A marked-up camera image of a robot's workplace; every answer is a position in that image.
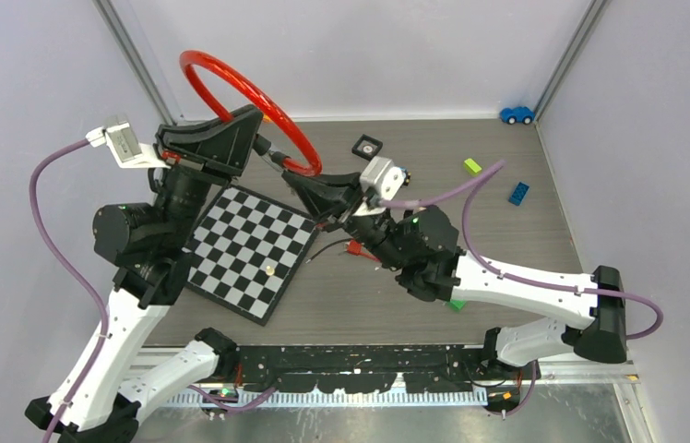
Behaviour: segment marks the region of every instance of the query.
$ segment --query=white wall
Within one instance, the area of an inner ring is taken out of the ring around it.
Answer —
[[[0,1],[0,441],[41,440],[24,408],[56,389],[97,324],[94,304],[35,231],[30,173],[117,112],[148,138],[160,122],[91,2]],[[145,177],[93,149],[42,176],[52,238],[101,293],[114,269],[92,252],[92,214],[146,200]]]
[[[630,348],[660,441],[690,442],[690,2],[613,0],[541,132],[582,261],[665,310]]]
[[[115,0],[177,114],[212,112],[187,49],[241,71],[293,117],[495,116],[535,106],[590,0]],[[233,107],[244,99],[205,82]]]

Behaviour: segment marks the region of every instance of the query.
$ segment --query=black cable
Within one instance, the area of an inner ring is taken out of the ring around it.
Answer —
[[[500,386],[505,385],[505,383],[507,383],[507,381],[508,381],[508,378],[505,377],[505,378],[503,378],[503,381],[497,383],[496,385],[482,385],[481,383],[476,383],[475,380],[473,380],[472,374],[470,373],[470,368],[468,367],[468,365],[466,363],[462,362],[462,366],[465,368],[465,373],[467,374],[468,378],[470,379],[470,384],[472,384],[473,386],[477,386],[479,388],[485,388],[485,389],[498,388]]]
[[[316,253],[314,253],[312,256],[310,256],[310,257],[307,259],[307,261],[305,261],[304,263],[309,263],[309,262],[313,261],[316,257],[318,257],[319,255],[321,255],[324,251],[326,251],[326,250],[329,249],[330,247],[336,246],[336,245],[339,245],[339,244],[342,244],[342,243],[348,243],[350,240],[351,240],[350,238],[343,238],[343,239],[338,240],[338,241],[336,241],[336,242],[331,242],[331,243],[329,243],[328,245],[325,245],[325,246],[323,246],[322,248],[320,248],[320,249],[318,250],[318,252],[316,252]]]

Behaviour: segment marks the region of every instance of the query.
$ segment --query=blue lego brick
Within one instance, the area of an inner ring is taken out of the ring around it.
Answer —
[[[508,201],[517,206],[520,205],[521,200],[524,199],[524,196],[527,194],[528,190],[529,186],[525,185],[524,183],[518,182],[516,189],[514,189],[514,193],[511,194],[511,197],[508,199]]]
[[[503,123],[508,123],[509,125],[513,125],[517,122],[529,125],[535,121],[535,113],[527,106],[505,108],[504,110],[500,111],[500,120],[502,120]]]

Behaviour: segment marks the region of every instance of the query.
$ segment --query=green lego brick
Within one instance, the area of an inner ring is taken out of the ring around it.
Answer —
[[[462,308],[465,307],[466,304],[467,304],[467,302],[463,302],[461,300],[451,300],[450,302],[446,303],[446,305],[448,305],[448,307],[450,307],[451,309],[453,309],[457,312],[461,311]]]
[[[470,175],[473,177],[478,175],[478,173],[481,171],[482,167],[476,163],[473,159],[467,159],[465,160],[465,169],[467,170]]]

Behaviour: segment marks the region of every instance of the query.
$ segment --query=gray wooden floor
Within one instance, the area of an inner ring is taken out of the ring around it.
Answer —
[[[308,123],[301,127],[320,153],[327,174],[363,169],[366,161],[351,154],[361,134],[382,140],[381,155],[412,172],[412,183],[398,195],[403,199],[434,196],[467,180],[470,176],[462,162],[468,157],[484,167],[505,159],[506,167],[473,205],[470,228],[476,247],[487,257],[518,265],[581,271],[534,127],[492,120]],[[291,152],[290,143],[276,127],[265,125],[262,134]],[[507,202],[518,181],[529,185],[520,207]],[[255,156],[240,185],[302,208],[277,173]],[[464,199],[440,205],[458,228]],[[322,233],[313,250],[346,236]],[[147,344],[183,345],[205,327],[242,344],[480,343],[487,329],[537,318],[498,305],[468,303],[454,312],[443,302],[421,302],[394,283],[393,273],[375,270],[372,260],[339,251],[332,248],[300,267],[265,327],[185,291]]]

